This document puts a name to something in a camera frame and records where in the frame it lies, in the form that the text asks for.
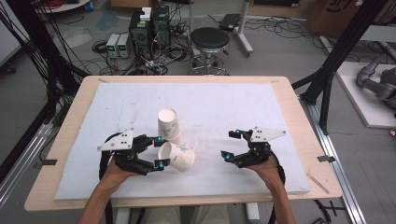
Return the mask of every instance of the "human hand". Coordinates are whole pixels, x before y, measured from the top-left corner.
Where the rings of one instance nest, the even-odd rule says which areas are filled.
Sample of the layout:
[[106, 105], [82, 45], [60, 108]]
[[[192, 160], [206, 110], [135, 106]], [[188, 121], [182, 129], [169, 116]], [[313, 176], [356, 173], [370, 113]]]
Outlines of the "human hand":
[[139, 174], [129, 171], [123, 171], [114, 162], [114, 160], [111, 160], [110, 164], [107, 166], [105, 174], [102, 177], [102, 180], [98, 184], [98, 188], [114, 192], [126, 179], [128, 179], [128, 177], [135, 175]]
[[252, 165], [247, 168], [256, 172], [271, 192], [284, 188], [277, 171], [276, 162], [272, 157], [269, 157], [267, 161], [261, 164]]

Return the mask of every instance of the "white mounting plate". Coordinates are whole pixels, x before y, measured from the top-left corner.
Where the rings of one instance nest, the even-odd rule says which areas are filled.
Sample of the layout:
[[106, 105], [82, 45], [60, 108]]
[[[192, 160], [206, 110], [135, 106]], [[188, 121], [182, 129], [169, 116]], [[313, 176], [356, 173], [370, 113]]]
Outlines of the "white mounting plate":
[[251, 142], [268, 142], [285, 135], [286, 131], [255, 127], [251, 135]]
[[130, 149], [134, 142], [134, 129], [127, 130], [112, 137], [98, 147], [98, 151], [125, 150]]

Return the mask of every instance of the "black stool seat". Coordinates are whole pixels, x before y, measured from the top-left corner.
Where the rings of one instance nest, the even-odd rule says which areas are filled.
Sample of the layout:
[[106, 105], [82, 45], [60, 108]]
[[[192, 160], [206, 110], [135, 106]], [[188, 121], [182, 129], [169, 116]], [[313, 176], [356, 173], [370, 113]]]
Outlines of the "black stool seat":
[[230, 42], [230, 37], [219, 29], [198, 28], [191, 32], [192, 43], [202, 49], [222, 49]]

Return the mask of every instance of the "power adapter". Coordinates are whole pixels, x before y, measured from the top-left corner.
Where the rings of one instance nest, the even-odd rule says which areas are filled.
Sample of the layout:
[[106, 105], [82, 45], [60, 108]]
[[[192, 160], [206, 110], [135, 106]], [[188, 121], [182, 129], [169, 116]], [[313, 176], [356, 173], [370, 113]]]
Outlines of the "power adapter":
[[221, 21], [219, 29], [226, 32], [232, 32], [233, 28], [238, 24], [240, 19], [241, 14], [227, 14]]

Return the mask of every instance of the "human arm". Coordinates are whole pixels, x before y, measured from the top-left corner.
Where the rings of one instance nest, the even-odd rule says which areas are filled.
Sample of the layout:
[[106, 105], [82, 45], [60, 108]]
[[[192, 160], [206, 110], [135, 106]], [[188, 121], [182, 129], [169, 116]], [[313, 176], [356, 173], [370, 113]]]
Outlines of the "human arm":
[[261, 164], [249, 166], [248, 169], [256, 172], [271, 191], [274, 200], [276, 222], [278, 224], [296, 223], [288, 193], [277, 172], [276, 163], [272, 157]]
[[90, 199], [85, 204], [84, 210], [78, 220], [78, 224], [99, 223], [111, 195], [128, 177], [134, 175], [138, 174], [122, 171], [120, 167], [116, 165], [114, 160], [112, 160], [101, 181], [93, 190]]

